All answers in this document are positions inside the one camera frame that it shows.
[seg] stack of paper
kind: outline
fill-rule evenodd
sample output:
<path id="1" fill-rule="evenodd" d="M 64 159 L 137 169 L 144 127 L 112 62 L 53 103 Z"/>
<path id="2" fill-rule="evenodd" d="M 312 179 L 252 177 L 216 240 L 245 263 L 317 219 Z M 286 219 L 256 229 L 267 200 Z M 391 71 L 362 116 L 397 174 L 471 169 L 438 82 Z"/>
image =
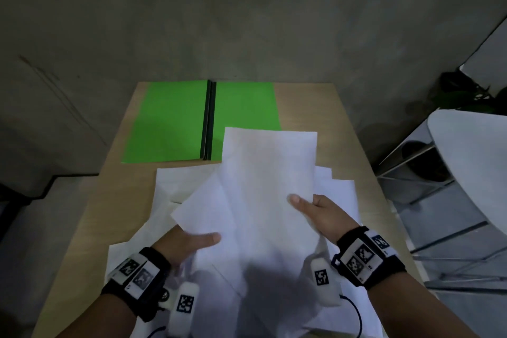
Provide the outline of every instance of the stack of paper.
<path id="1" fill-rule="evenodd" d="M 187 232 L 222 234 L 185 273 L 201 288 L 195 338 L 297 337 L 312 328 L 357 334 L 351 305 L 318 305 L 303 261 L 326 243 L 287 202 L 291 193 L 309 201 L 324 194 L 360 222 L 353 181 L 315 167 L 316 141 L 316 133 L 227 128 L 220 165 L 158 170 L 151 217 L 129 242 L 111 246 L 108 270 L 170 229 L 168 215 L 177 207 L 172 217 Z M 327 248 L 331 256 L 338 252 L 331 243 Z M 364 289 L 348 282 L 342 288 L 361 312 L 364 334 L 382 336 Z"/>

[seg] fingernail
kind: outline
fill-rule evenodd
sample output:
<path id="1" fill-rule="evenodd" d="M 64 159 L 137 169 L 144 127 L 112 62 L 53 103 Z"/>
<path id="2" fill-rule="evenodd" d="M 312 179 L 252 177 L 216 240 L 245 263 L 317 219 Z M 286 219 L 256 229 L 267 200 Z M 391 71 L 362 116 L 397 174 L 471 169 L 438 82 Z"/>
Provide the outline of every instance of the fingernail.
<path id="1" fill-rule="evenodd" d="M 288 196 L 288 201 L 290 203 L 298 204 L 300 200 L 301 200 L 301 197 L 297 194 L 289 194 L 289 196 Z"/>

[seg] wristband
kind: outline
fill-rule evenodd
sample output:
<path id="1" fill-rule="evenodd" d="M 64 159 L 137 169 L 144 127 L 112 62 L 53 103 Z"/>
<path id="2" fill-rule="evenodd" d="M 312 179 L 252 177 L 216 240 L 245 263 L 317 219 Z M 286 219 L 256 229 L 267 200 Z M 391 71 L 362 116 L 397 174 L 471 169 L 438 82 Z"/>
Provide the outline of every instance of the wristband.
<path id="1" fill-rule="evenodd" d="M 122 299 L 144 322 L 155 318 L 158 302 L 171 264 L 152 247 L 145 247 L 125 259 L 109 275 L 110 280 L 101 294 L 113 294 Z"/>
<path id="2" fill-rule="evenodd" d="M 336 242 L 340 249 L 331 265 L 354 286 L 371 289 L 387 277 L 405 270 L 405 265 L 378 233 L 366 226 L 356 227 Z"/>

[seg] cable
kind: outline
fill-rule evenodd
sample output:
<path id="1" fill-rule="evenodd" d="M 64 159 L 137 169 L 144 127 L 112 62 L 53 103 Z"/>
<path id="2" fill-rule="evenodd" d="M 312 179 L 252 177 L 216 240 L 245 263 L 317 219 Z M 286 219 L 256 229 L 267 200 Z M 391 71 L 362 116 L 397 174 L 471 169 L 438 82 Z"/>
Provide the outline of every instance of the cable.
<path id="1" fill-rule="evenodd" d="M 162 326 L 162 327 L 159 327 L 158 329 L 155 329 L 151 332 L 150 335 L 148 335 L 146 338 L 152 338 L 153 335 L 155 335 L 156 333 L 158 333 L 159 331 L 164 331 L 165 330 L 165 326 Z"/>
<path id="2" fill-rule="evenodd" d="M 358 314 L 358 318 L 359 318 L 359 334 L 358 334 L 358 338 L 361 337 L 361 334 L 363 333 L 363 320 L 361 319 L 361 315 L 359 314 L 358 307 L 350 300 L 350 298 L 348 298 L 348 297 L 346 297 L 344 295 L 341 295 L 340 298 L 349 301 L 350 304 L 352 306 L 354 306 L 355 312 Z"/>

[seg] green folder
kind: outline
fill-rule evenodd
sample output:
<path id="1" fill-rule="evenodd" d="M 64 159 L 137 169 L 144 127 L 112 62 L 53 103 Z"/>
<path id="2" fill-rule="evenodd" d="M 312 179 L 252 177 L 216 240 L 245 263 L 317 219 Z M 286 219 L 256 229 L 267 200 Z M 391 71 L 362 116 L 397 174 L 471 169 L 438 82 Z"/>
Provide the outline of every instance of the green folder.
<path id="1" fill-rule="evenodd" d="M 206 80 L 151 83 L 122 162 L 199 159 L 206 88 Z"/>
<path id="2" fill-rule="evenodd" d="M 214 105 L 212 161 L 222 160 L 225 127 L 281 130 L 273 84 L 218 82 Z"/>

